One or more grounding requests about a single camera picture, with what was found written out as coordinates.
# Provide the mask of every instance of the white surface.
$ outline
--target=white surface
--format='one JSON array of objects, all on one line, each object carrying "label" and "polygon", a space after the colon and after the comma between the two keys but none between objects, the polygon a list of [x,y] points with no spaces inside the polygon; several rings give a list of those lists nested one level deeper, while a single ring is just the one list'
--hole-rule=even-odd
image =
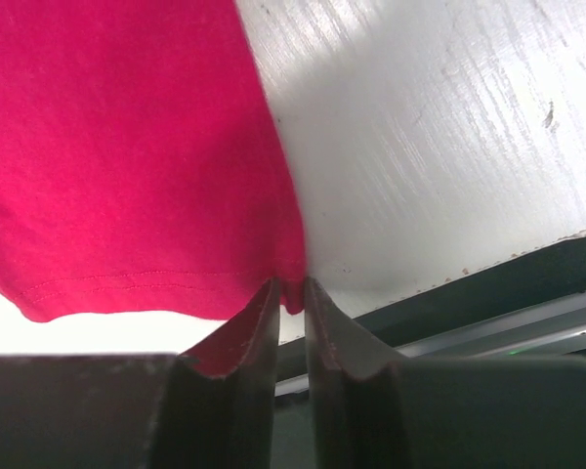
[{"label": "white surface", "polygon": [[[311,273],[350,315],[586,234],[586,1],[238,5]],[[183,350],[216,326],[141,315],[57,324],[72,349],[116,327],[140,350],[153,331],[156,347],[179,337]],[[303,334],[301,319],[283,318],[282,341]],[[87,332],[94,321],[104,326]],[[36,330],[25,335],[49,340]]]}]

